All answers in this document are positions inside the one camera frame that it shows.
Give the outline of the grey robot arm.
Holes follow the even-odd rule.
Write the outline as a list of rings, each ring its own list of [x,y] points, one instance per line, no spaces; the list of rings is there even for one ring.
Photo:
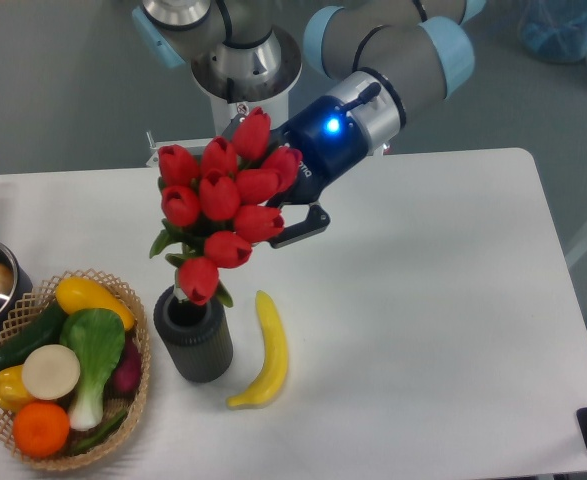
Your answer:
[[[230,136],[261,108],[274,138],[302,152],[295,183],[274,205],[308,214],[272,240],[277,248],[324,231],[322,191],[469,79],[475,56],[463,24],[482,9],[480,1],[329,6],[301,41],[273,22],[269,1],[141,1],[132,20],[162,64],[190,67],[218,134]]]

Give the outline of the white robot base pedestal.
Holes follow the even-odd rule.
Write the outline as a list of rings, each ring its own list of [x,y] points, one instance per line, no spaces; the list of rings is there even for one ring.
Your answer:
[[[210,101],[215,133],[225,136],[258,107],[275,128],[288,120],[289,94],[301,71],[297,43],[278,26],[256,47],[220,44],[191,61],[193,78]]]

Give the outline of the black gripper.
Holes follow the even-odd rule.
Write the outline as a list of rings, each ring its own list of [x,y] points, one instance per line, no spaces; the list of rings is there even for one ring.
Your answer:
[[[262,109],[237,115],[222,137],[240,161],[235,175],[242,201],[268,206],[308,204],[303,220],[268,240],[273,249],[323,233],[331,223],[316,202],[322,191],[361,160],[361,100],[324,95],[273,128]]]

